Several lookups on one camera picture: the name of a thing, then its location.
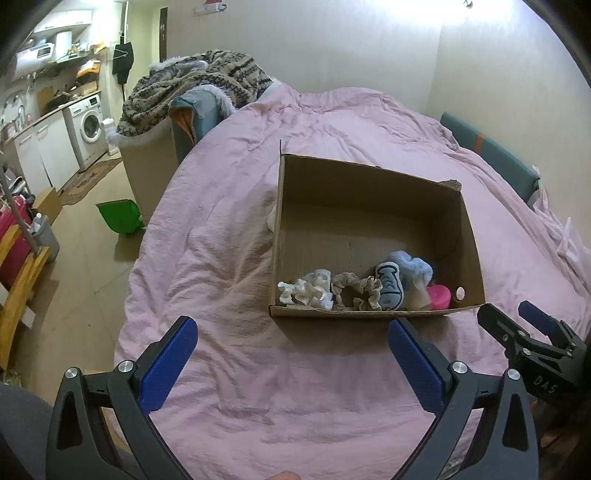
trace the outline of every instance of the washing machine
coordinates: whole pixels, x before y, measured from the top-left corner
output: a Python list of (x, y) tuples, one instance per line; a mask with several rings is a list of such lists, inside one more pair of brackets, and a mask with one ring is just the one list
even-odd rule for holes
[(103, 115), (99, 95), (90, 96), (65, 108), (64, 117), (80, 171), (84, 171), (108, 150), (105, 134), (100, 128)]

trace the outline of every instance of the knitted blanket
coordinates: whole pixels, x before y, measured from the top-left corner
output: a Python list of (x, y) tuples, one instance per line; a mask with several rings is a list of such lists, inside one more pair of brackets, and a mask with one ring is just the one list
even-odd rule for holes
[(117, 134), (136, 137), (149, 132), (168, 117), (168, 106), (176, 96), (198, 85), (218, 87), (235, 108), (241, 108), (257, 100), (271, 83), (251, 56), (235, 51), (208, 50), (168, 61), (135, 85), (123, 104)]

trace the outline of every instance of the pink bedsheet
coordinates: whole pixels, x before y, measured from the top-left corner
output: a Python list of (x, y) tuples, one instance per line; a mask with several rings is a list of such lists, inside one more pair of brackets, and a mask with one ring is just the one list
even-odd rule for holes
[[(179, 315), (199, 325), (196, 351), (151, 415), (196, 479), (261, 480), (286, 469), (304, 479), (390, 478), (433, 418), (387, 348), (387, 322), (269, 318), (267, 216), (280, 139), (288, 153), (458, 179), (487, 300), (517, 318), (529, 299), (587, 331), (589, 293), (543, 223), (437, 121), (373, 90), (309, 95), (282, 86), (224, 120), (185, 159), (129, 279), (116, 362), (137, 358)], [(487, 374), (506, 368), (475, 311), (414, 324), (451, 361)]]

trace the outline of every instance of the metal screw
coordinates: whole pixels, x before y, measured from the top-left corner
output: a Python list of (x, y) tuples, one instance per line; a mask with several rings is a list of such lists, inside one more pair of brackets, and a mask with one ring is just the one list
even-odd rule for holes
[(462, 362), (454, 362), (452, 368), (454, 372), (459, 374), (465, 374), (468, 371), (468, 367)]
[(134, 367), (134, 363), (131, 360), (123, 360), (118, 366), (117, 370), (126, 373)]
[(519, 380), (521, 378), (521, 375), (514, 368), (510, 368), (509, 370), (507, 370), (507, 377), (509, 377), (512, 380)]
[(78, 375), (78, 369), (76, 367), (66, 370), (66, 378), (74, 378), (76, 375)]

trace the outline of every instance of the white cabinet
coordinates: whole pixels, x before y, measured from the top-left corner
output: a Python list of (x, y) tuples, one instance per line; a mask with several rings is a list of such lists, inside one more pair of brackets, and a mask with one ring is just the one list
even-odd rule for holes
[(68, 136), (63, 112), (60, 110), (54, 113), (32, 130), (37, 137), (41, 160), (49, 181), (59, 192), (80, 168)]
[(62, 110), (27, 128), (5, 145), (5, 161), (22, 175), (32, 194), (58, 192), (80, 169)]
[(47, 15), (33, 30), (35, 37), (47, 38), (60, 31), (73, 30), (80, 34), (82, 27), (92, 23), (92, 10), (69, 10), (67, 12), (55, 12)]
[(17, 148), (18, 162), (27, 182), (29, 190), (34, 195), (39, 195), (43, 190), (51, 187), (37, 143), (37, 137), (32, 129), (23, 132), (14, 139)]

